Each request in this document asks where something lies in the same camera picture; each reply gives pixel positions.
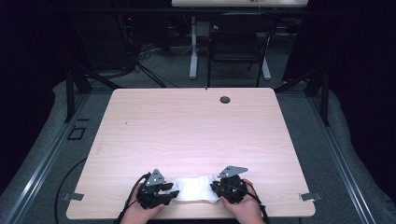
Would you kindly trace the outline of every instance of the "chair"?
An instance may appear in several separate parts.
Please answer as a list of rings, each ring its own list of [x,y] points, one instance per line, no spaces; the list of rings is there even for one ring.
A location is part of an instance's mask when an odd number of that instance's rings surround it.
[[[250,63],[249,68],[258,63],[256,87],[259,87],[265,51],[275,27],[275,22],[263,13],[224,13],[216,17],[209,26],[206,86],[210,87],[214,62]]]

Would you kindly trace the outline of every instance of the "table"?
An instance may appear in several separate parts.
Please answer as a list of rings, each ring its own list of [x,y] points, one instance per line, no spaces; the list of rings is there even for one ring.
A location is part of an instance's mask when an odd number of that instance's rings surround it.
[[[228,104],[219,99],[230,98]],[[116,218],[135,181],[158,168],[168,181],[248,168],[269,217],[309,217],[312,202],[275,93],[264,88],[119,89],[113,92],[75,193],[71,219]],[[172,201],[156,217],[228,218],[220,202]]]
[[[173,7],[306,7],[308,0],[172,0]],[[195,17],[191,19],[190,78],[197,77],[198,52],[196,48]],[[264,80],[271,80],[267,60],[262,64]]]

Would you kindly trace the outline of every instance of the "person's left hand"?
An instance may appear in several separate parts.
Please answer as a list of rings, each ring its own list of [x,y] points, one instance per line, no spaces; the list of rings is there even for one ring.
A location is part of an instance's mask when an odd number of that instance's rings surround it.
[[[134,190],[131,199],[131,203],[133,204],[125,211],[120,224],[145,224],[165,208],[164,204],[160,204],[151,209],[144,209],[138,202],[135,202],[137,190],[140,189],[141,185],[141,183],[138,184]]]

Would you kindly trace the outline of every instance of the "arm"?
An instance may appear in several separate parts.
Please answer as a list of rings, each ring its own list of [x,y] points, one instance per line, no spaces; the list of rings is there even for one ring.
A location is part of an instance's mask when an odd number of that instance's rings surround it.
[[[144,209],[140,206],[136,199],[137,190],[140,188],[140,185],[141,184],[139,184],[134,191],[131,199],[132,204],[126,210],[120,224],[145,224],[165,208],[163,204],[151,209]]]
[[[248,180],[244,179],[245,182],[253,186]],[[247,191],[251,194],[255,194],[253,188],[247,184]],[[262,220],[262,210],[259,204],[251,196],[246,195],[244,200],[240,203],[229,203],[227,199],[220,197],[224,207],[230,210],[241,224],[265,224]]]

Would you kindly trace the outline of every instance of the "folded white fabric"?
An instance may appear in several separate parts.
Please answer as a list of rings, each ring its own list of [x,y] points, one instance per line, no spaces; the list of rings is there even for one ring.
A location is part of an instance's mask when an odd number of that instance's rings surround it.
[[[180,190],[180,193],[174,200],[187,202],[187,201],[209,201],[215,203],[219,197],[210,188],[213,182],[213,175],[205,175],[196,178],[178,178],[172,181],[174,186],[168,190]]]

